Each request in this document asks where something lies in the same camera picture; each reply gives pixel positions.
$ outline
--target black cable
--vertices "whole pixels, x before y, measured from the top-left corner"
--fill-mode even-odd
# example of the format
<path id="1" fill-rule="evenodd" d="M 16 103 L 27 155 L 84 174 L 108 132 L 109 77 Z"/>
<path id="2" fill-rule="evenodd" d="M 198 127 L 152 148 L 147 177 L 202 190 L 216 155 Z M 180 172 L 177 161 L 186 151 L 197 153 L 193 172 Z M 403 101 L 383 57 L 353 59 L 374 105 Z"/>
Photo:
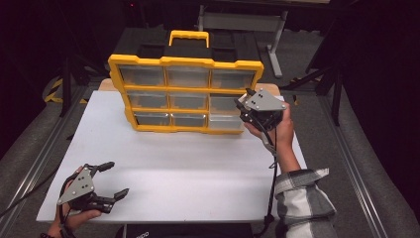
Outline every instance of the black cable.
<path id="1" fill-rule="evenodd" d="M 22 196 L 19 200 L 15 201 L 11 204 L 6 210 L 0 213 L 0 218 L 6 215 L 10 210 L 15 208 L 19 203 L 21 203 L 24 199 L 28 198 L 28 196 L 32 195 L 35 191 L 37 191 L 42 185 L 44 185 L 55 173 L 58 171 L 59 165 L 38 185 L 28 191 L 24 196 Z"/>
<path id="2" fill-rule="evenodd" d="M 257 125 L 260 127 L 259 130 L 265 134 L 265 136 L 268 140 L 268 143 L 271 146 L 274 146 L 274 144 L 271 140 L 271 137 L 268 134 L 268 131 L 263 127 L 261 122 L 259 120 L 257 120 L 253 115 L 250 115 L 250 118 L 253 121 L 255 121 L 257 123 Z M 274 133 L 275 133 L 274 134 L 275 135 L 275 138 L 274 138 L 275 139 L 275 147 L 274 148 L 276 148 L 277 147 L 277 128 L 275 127 L 274 130 L 275 130 L 274 131 Z M 266 212 L 266 216 L 263 218 L 264 227 L 263 227 L 262 231 L 260 233 L 254 234 L 254 237 L 256 237 L 256 238 L 262 237 L 265 234 L 266 230 L 268 229 L 268 226 L 270 225 L 270 223 L 274 220 L 274 217 L 272 216 L 271 211 L 272 211 L 272 200 L 273 200 L 273 197 L 274 197 L 275 179 L 277 178 L 277 164 L 276 164 L 276 162 L 277 162 L 277 159 L 274 156 L 274 167 L 273 167 L 274 168 L 274 173 L 273 173 L 273 177 L 272 177 L 271 190 L 269 191 L 268 209 L 267 209 L 267 212 Z"/>
<path id="3" fill-rule="evenodd" d="M 61 191 L 59 192 L 59 197 L 61 197 L 64 194 L 65 188 L 67 187 L 67 184 L 76 179 L 76 177 L 79 175 L 79 173 L 75 173 L 73 175 L 71 175 L 70 177 L 65 179 L 65 182 L 62 184 L 61 187 Z M 61 234 L 61 237 L 63 238 L 71 238 L 71 237 L 75 237 L 72 233 L 72 231 L 70 229 L 68 229 L 68 227 L 65 226 L 65 222 L 67 221 L 67 217 L 70 214 L 71 211 L 71 207 L 69 208 L 68 212 L 66 213 L 66 215 L 64 216 L 63 211 L 62 211 L 62 204 L 58 206 L 58 217 L 59 217 L 59 224 L 61 227 L 61 230 L 59 231 L 59 233 Z"/>

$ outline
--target dark background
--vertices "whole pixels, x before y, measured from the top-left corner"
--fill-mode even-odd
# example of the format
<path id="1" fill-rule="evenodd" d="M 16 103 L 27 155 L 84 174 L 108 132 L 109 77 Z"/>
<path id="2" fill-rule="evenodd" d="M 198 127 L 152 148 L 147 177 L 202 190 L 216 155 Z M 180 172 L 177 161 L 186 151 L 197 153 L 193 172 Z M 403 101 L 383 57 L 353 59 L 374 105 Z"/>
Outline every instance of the dark background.
<path id="1" fill-rule="evenodd" d="M 332 1 L 347 6 L 353 1 Z M 95 63 L 112 54 L 125 27 L 164 24 L 193 29 L 198 6 L 138 1 L 2 1 L 0 3 L 0 158 L 43 110 L 42 93 L 68 52 Z M 344 85 L 389 176 L 420 216 L 420 19 L 415 1 L 361 0 L 357 17 L 293 9 L 286 28 L 319 30 L 326 39 L 313 67 L 341 59 Z M 223 11 L 269 14 L 223 6 Z M 332 31 L 327 34 L 331 24 Z"/>

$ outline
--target metal stand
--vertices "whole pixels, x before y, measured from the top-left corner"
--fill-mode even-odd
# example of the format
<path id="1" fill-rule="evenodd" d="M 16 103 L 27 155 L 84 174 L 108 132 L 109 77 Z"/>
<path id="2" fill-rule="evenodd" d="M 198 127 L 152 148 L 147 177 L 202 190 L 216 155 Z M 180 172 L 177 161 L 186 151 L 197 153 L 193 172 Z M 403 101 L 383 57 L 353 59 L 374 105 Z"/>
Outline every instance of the metal stand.
<path id="1" fill-rule="evenodd" d="M 274 32 L 272 44 L 266 46 L 266 48 L 274 75 L 275 77 L 280 78 L 282 77 L 282 72 L 275 52 L 277 50 L 278 42 L 280 41 L 281 33 L 283 32 L 287 13 L 287 11 L 282 11 L 279 17 L 206 13 L 205 7 L 200 5 L 200 12 L 198 15 L 198 31 L 202 32 L 205 28 L 210 28 Z"/>
<path id="2" fill-rule="evenodd" d="M 71 77 L 78 85 L 87 85 L 90 80 L 86 71 L 87 66 L 99 75 L 109 77 L 109 71 L 105 69 L 104 65 L 98 65 L 81 56 L 81 49 L 75 39 L 73 29 L 68 25 L 65 14 L 62 14 L 65 9 L 65 5 L 63 7 L 62 4 L 57 0 L 42 0 L 39 9 L 46 29 L 50 29 L 51 36 L 55 36 L 52 46 L 61 53 L 63 103 L 60 117 L 63 117 L 71 106 Z"/>
<path id="3" fill-rule="evenodd" d="M 278 42 L 280 41 L 281 33 L 283 32 L 284 24 L 287 18 L 287 13 L 287 11 L 283 11 L 281 13 L 281 18 L 278 20 L 277 27 L 275 28 L 274 40 L 272 41 L 271 45 L 266 46 L 266 49 L 268 50 L 269 61 L 271 62 L 272 71 L 274 72 L 275 77 L 283 76 L 275 52 L 277 50 Z"/>
<path id="4" fill-rule="evenodd" d="M 322 80 L 315 87 L 315 92 L 317 95 L 325 96 L 331 87 L 334 86 L 334 95 L 333 95 L 333 105 L 331 107 L 331 116 L 333 117 L 334 123 L 336 126 L 340 126 L 339 123 L 339 109 L 340 109 L 340 99 L 343 86 L 343 78 L 340 73 L 340 70 L 337 66 L 327 66 L 322 69 L 316 70 L 301 79 L 292 82 L 286 86 L 281 86 L 280 90 L 293 90 L 298 86 L 301 86 L 319 76 L 322 76 Z"/>

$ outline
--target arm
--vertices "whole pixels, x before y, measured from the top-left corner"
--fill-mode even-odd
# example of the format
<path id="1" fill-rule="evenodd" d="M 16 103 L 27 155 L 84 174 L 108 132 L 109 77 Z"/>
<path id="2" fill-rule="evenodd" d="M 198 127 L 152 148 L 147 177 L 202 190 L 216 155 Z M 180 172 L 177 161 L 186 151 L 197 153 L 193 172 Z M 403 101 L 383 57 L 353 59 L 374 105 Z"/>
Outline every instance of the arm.
<path id="1" fill-rule="evenodd" d="M 268 132 L 275 143 L 281 175 L 275 182 L 274 197 L 280 221 L 276 226 L 277 237 L 337 237 L 332 220 L 336 209 L 328 196 L 318 188 L 316 181 L 328 174 L 326 170 L 302 170 L 292 149 L 293 121 L 289 105 L 283 111 L 282 121 Z M 245 127 L 255 136 L 261 132 L 253 125 Z"/>

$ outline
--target wire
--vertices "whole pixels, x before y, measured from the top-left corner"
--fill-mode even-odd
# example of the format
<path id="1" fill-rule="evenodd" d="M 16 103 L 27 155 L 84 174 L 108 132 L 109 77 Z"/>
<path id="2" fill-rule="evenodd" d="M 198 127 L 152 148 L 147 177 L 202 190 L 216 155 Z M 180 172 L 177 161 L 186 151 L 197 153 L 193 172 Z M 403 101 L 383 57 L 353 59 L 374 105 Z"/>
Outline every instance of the wire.
<path id="1" fill-rule="evenodd" d="M 67 221 L 68 215 L 70 214 L 71 209 L 68 210 L 67 214 L 64 216 L 64 221 L 62 222 L 62 224 L 65 224 L 65 222 Z"/>
<path id="2" fill-rule="evenodd" d="M 273 146 L 274 143 L 272 142 L 271 137 L 268 134 L 268 131 L 263 127 L 261 122 L 259 120 L 257 120 L 253 115 L 250 115 L 250 118 L 257 123 L 257 125 L 260 127 L 260 131 L 262 131 L 265 134 L 269 144 L 271 146 Z M 274 130 L 275 130 L 274 131 L 274 141 L 275 141 L 275 147 L 274 148 L 276 148 L 277 147 L 277 127 L 274 127 Z M 272 199 L 274 197 L 275 179 L 277 178 L 277 164 L 276 164 L 276 162 L 277 162 L 277 159 L 276 159 L 276 156 L 274 156 L 274 166 L 273 166 L 274 173 L 273 173 L 273 177 L 272 177 L 271 189 L 269 191 L 268 208 L 267 208 L 266 216 L 263 219 L 264 227 L 263 227 L 263 229 L 260 233 L 254 234 L 254 237 L 256 237 L 256 238 L 262 237 L 265 234 L 266 230 L 268 229 L 268 226 L 270 225 L 270 223 L 274 220 L 274 217 L 272 216 L 271 211 L 272 211 Z"/>
<path id="3" fill-rule="evenodd" d="M 71 180 L 76 179 L 77 176 L 78 176 L 78 173 L 75 173 L 75 174 L 73 174 L 70 177 L 68 177 L 68 178 L 65 179 L 65 182 L 62 184 L 61 191 L 59 192 L 59 197 L 61 197 L 64 194 L 64 191 L 65 191 L 65 188 L 66 188 L 67 184 Z M 65 224 L 65 220 L 67 219 L 68 213 L 64 217 L 63 212 L 62 212 L 62 205 L 59 205 L 58 206 L 58 215 L 59 215 L 59 221 L 60 221 L 60 223 Z"/>
<path id="4" fill-rule="evenodd" d="M 0 213 L 0 218 L 5 216 L 10 210 L 15 208 L 19 203 L 21 203 L 24 199 L 28 198 L 30 195 L 32 195 L 35 191 L 37 191 L 41 186 L 43 186 L 55 173 L 58 171 L 59 165 L 53 169 L 53 171 L 43 180 L 41 183 L 36 185 L 32 190 L 28 191 L 24 196 L 22 196 L 19 200 L 15 201 L 13 204 L 11 204 L 6 210 L 2 211 Z"/>

